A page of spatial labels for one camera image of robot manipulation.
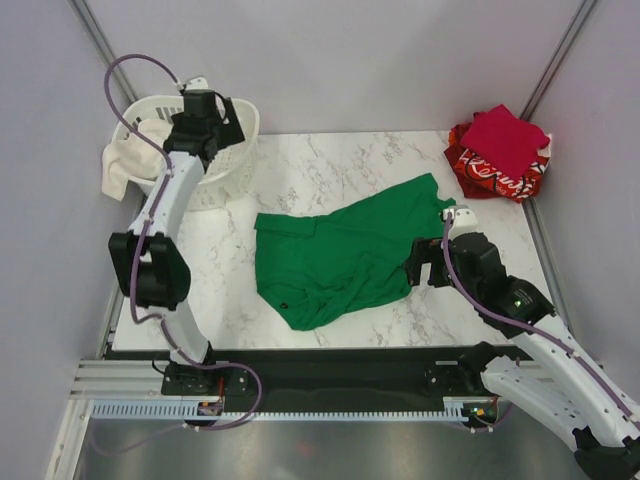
red folded fabric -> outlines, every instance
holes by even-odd
[[[471,127],[471,123],[461,123],[456,125],[449,132],[449,148],[444,151],[445,157],[449,161],[449,165],[451,165],[451,169],[453,173],[456,175],[458,179],[458,183],[460,184],[460,188],[462,188],[462,192],[464,193],[465,198],[494,198],[499,197],[495,192],[491,190],[487,190],[485,187],[478,185],[475,181],[468,178],[464,173],[460,173],[454,169],[456,163],[460,157],[464,154],[466,148],[460,145],[460,139],[464,136],[465,133]]]
[[[540,191],[542,177],[548,164],[549,158],[540,156],[524,175],[518,179],[511,179],[471,150],[465,150],[453,169],[466,180],[488,189],[491,193],[495,192],[501,197],[522,203],[525,198],[537,195]]]
[[[507,177],[520,178],[538,160],[538,150],[549,142],[539,127],[514,117],[507,107],[498,105],[475,116],[460,144]]]

white wall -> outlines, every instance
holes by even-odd
[[[640,399],[640,2],[600,2],[534,121],[555,134],[538,205],[572,324]]]
[[[524,107],[579,0],[88,0],[117,54],[205,74],[263,133],[451,128]],[[127,65],[140,94],[171,92]]]
[[[100,193],[115,121],[68,4],[4,2],[0,59],[0,477],[36,480],[78,360],[95,353],[114,278],[107,240],[135,198]]]

laundry basket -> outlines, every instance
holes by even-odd
[[[187,210],[223,207],[227,198],[240,197],[249,189],[258,157],[256,143],[260,129],[260,114],[256,107],[246,100],[234,98],[232,102],[244,132],[245,141],[218,152],[204,178],[191,195]],[[142,120],[150,118],[159,118],[172,123],[171,115],[182,112],[183,109],[180,96],[152,95],[131,105],[124,112],[124,118],[134,127]],[[118,122],[111,141],[126,140],[129,135],[127,127]],[[155,184],[155,180],[134,176],[130,180],[137,183],[147,196]]]

marble countertop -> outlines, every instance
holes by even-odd
[[[447,132],[261,136],[252,193],[222,209],[188,212],[178,237],[178,248],[192,272],[189,303],[212,347],[507,343],[457,292],[436,290],[426,281],[403,300],[343,315],[310,332],[291,330],[256,293],[253,225],[258,212],[326,214],[430,172],[438,182],[440,198],[453,197],[475,211],[479,230],[498,246],[507,271],[534,283],[548,296],[522,207],[506,199],[465,199],[443,155],[446,145]],[[166,344],[153,322],[133,324],[126,299],[113,349],[163,350]]]

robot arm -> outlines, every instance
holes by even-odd
[[[536,360],[562,389],[530,377],[483,342],[459,360],[470,392],[484,387],[525,410],[563,440],[590,478],[631,478],[640,471],[638,404],[575,341],[535,286],[506,274],[495,245],[475,232],[473,212],[457,206],[443,216],[450,219],[449,243],[416,239],[405,263],[409,283],[417,285],[421,264],[431,263],[430,285],[455,286],[485,323]]]
[[[182,352],[201,363],[211,347],[189,307],[191,273],[175,242],[191,194],[215,155],[244,141],[244,134],[231,99],[212,90],[186,90],[183,98],[184,111],[172,116],[173,128],[163,145],[170,165],[127,233],[111,236],[109,251],[124,295],[135,296],[136,306],[145,308],[150,318],[162,318]],[[224,105],[224,118],[217,98]],[[177,352],[171,352],[171,359],[185,364]]]

